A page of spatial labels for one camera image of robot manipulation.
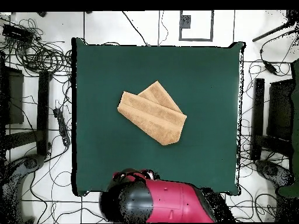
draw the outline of black border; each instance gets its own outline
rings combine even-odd
[[[214,11],[211,10],[211,30],[210,30],[210,38],[182,38],[182,27],[180,25],[179,29],[179,41],[207,41],[207,42],[213,42],[214,37]],[[180,20],[182,20],[183,17],[183,10],[180,11]]]

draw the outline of brown cloth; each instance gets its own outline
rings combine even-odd
[[[117,110],[162,145],[179,141],[187,118],[158,81],[138,95],[124,92]]]

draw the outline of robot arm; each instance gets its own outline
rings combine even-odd
[[[151,170],[116,173],[100,208],[112,222],[235,222],[220,194],[209,188],[163,181]]]

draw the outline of grout line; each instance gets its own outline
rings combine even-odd
[[[235,205],[233,205],[233,206],[228,206],[229,208],[252,208],[252,209],[254,209],[255,207],[254,206],[235,206]],[[267,209],[268,207],[266,207],[266,206],[257,206],[257,208],[263,208],[263,209]]]
[[[83,197],[81,197],[81,214],[80,214],[80,224],[82,224],[82,212],[83,212]]]
[[[9,25],[11,26],[11,15],[9,16]],[[9,43],[9,67],[11,68],[11,43]],[[11,120],[9,120],[9,135],[11,135]],[[11,149],[9,149],[9,162],[11,162]]]
[[[85,40],[85,12],[83,12],[83,39]]]
[[[31,128],[11,128],[11,130],[27,130],[27,131],[32,131]],[[48,129],[48,131],[59,131],[58,129]]]
[[[160,42],[160,10],[159,10],[159,21],[158,21],[158,45],[159,46]]]
[[[234,10],[234,28],[232,30],[232,42],[235,42],[235,20],[236,20],[236,10]]]
[[[23,202],[61,202],[61,203],[72,203],[72,204],[81,204],[81,201],[57,201],[57,200],[37,200],[37,199],[22,199]],[[98,204],[96,201],[82,201],[82,203],[88,204]]]

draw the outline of metal frame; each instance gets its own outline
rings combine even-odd
[[[255,79],[253,85],[250,160],[259,160],[262,148],[281,153],[291,159],[294,149],[290,141],[285,141],[271,136],[263,136],[264,92],[265,80],[262,78]]]
[[[213,35],[214,35],[214,11],[211,10],[211,30],[210,30],[210,38],[182,38],[182,21],[184,15],[183,10],[180,11],[180,28],[179,28],[179,41],[207,41],[213,42]]]

